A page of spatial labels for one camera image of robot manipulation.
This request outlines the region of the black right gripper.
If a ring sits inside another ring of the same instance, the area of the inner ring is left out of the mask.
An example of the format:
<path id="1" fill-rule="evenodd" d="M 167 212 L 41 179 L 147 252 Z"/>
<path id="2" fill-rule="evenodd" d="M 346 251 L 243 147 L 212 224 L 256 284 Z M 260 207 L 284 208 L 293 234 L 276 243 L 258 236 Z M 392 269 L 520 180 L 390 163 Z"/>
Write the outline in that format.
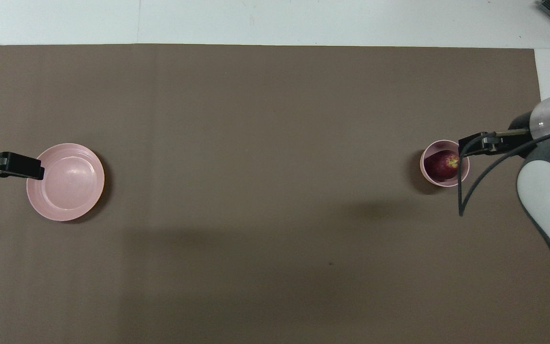
<path id="1" fill-rule="evenodd" d="M 504 154 L 511 151 L 512 147 L 517 148 L 532 141 L 533 137 L 529 131 L 531 115 L 531 111 L 526 112 L 512 120 L 508 130 L 524 129 L 527 131 L 524 135 L 513 139 L 513 144 L 510 143 L 510 139 L 505 139 L 507 134 L 504 131 L 481 131 L 459 139 L 459 156 Z M 520 150 L 517 155 L 526 159 L 536 146 L 535 143 L 529 145 L 524 150 Z"/>

